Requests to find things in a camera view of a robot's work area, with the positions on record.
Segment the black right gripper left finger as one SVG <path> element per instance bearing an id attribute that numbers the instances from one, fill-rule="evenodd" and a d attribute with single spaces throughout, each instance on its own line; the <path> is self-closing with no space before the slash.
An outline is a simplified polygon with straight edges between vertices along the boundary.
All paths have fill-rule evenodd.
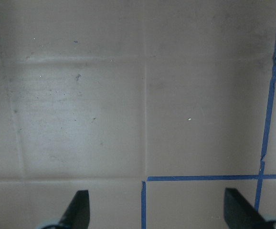
<path id="1" fill-rule="evenodd" d="M 58 229 L 87 229 L 90 223 L 88 190 L 79 190 L 57 224 Z"/>

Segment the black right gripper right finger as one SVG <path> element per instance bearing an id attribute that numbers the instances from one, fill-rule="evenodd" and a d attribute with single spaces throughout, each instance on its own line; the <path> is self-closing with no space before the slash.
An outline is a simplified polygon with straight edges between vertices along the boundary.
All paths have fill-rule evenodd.
<path id="1" fill-rule="evenodd" d="M 276 220 L 266 220 L 235 188 L 224 191 L 224 221 L 230 229 L 276 229 Z"/>

